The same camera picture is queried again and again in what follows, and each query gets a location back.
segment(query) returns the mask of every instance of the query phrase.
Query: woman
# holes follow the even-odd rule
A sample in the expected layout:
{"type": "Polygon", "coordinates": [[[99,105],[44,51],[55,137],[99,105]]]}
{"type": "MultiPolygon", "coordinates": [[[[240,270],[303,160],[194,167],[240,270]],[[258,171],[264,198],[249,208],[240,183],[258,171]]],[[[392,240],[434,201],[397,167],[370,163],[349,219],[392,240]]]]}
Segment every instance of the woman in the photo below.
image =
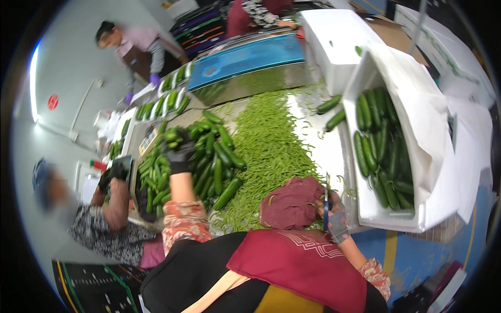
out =
{"type": "Polygon", "coordinates": [[[158,87],[162,77],[188,62],[181,49],[151,28],[118,28],[113,22],[104,21],[96,33],[96,43],[102,49],[115,47],[115,56],[127,68],[126,105],[130,105],[134,95],[134,73],[158,87]]]}
{"type": "MultiPolygon", "coordinates": [[[[164,205],[166,259],[141,286],[156,312],[387,311],[389,278],[357,248],[345,209],[331,193],[329,233],[261,229],[211,239],[193,193],[188,160],[193,142],[168,151],[172,201],[164,205]]],[[[317,203],[322,210],[322,203],[317,203]]]]}
{"type": "Polygon", "coordinates": [[[296,28],[290,21],[282,21],[278,14],[288,9],[294,0],[235,0],[228,11],[226,38],[256,32],[262,28],[296,28]]]}
{"type": "Polygon", "coordinates": [[[52,164],[41,159],[33,169],[33,190],[44,213],[56,219],[82,246],[123,264],[151,268],[162,262],[161,236],[128,222],[129,187],[120,166],[104,172],[90,204],[81,203],[52,164]],[[104,204],[107,188],[110,201],[104,204]]]}

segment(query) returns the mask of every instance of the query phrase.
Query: green bean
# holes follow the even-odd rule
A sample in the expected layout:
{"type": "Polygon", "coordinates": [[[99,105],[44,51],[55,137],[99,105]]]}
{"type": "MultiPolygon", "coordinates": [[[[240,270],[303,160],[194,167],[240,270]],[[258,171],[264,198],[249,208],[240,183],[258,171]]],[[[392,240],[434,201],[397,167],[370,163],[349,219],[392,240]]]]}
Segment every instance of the green bean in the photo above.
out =
{"type": "Polygon", "coordinates": [[[247,171],[235,173],[244,181],[243,186],[225,210],[216,213],[231,232],[263,228],[259,224],[260,203],[291,178],[313,176],[320,180],[305,150],[309,146],[293,133],[295,118],[288,110],[287,94],[294,92],[304,92],[304,88],[252,96],[234,119],[234,153],[245,161],[247,171]]]}

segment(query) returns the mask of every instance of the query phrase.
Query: white foam box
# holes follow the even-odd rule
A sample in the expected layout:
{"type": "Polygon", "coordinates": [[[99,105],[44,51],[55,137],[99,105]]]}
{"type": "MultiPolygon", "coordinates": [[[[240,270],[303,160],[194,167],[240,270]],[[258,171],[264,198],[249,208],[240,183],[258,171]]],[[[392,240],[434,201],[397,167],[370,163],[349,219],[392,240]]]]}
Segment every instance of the white foam box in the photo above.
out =
{"type": "MultiPolygon", "coordinates": [[[[386,65],[386,66],[398,66],[396,64],[386,65]]],[[[415,81],[423,79],[419,75],[413,75],[413,73],[406,74],[406,81],[415,81]]],[[[354,167],[355,167],[355,180],[357,183],[357,202],[358,202],[358,218],[359,223],[364,226],[370,226],[375,228],[390,229],[396,231],[405,231],[412,233],[422,233],[440,222],[446,220],[449,216],[455,214],[459,208],[459,200],[457,199],[457,188],[458,186],[454,183],[450,183],[451,177],[455,175],[457,169],[454,159],[454,151],[452,147],[452,141],[449,140],[446,146],[446,155],[441,168],[439,169],[440,174],[436,182],[435,188],[433,189],[429,198],[422,204],[416,205],[414,210],[397,210],[394,211],[390,207],[383,208],[376,197],[374,190],[369,189],[367,179],[364,178],[358,167],[356,151],[353,143],[353,137],[355,131],[358,130],[356,122],[356,102],[360,94],[369,89],[374,89],[377,87],[383,87],[386,89],[388,85],[394,85],[398,87],[403,87],[402,84],[393,79],[392,82],[386,82],[382,75],[380,74],[380,69],[377,63],[373,59],[370,51],[364,51],[362,55],[362,61],[358,65],[355,73],[350,78],[348,87],[343,94],[342,101],[344,109],[346,112],[346,121],[348,123],[348,129],[350,132],[352,152],[354,156],[354,167]]],[[[405,110],[404,107],[397,108],[397,114],[402,122],[402,117],[399,111],[405,110]]],[[[411,135],[406,134],[404,131],[404,137],[408,143],[409,157],[412,159],[412,150],[409,145],[411,135]]]]}
{"type": "MultiPolygon", "coordinates": [[[[412,38],[419,12],[401,5],[395,9],[395,22],[412,38]]],[[[469,99],[483,107],[494,105],[492,84],[471,49],[450,29],[426,16],[417,46],[440,73],[438,86],[445,95],[469,99]]]]}
{"type": "Polygon", "coordinates": [[[384,44],[383,40],[351,10],[319,9],[300,14],[305,40],[320,66],[327,92],[331,96],[342,94],[360,63],[355,47],[364,49],[369,42],[384,44]]]}

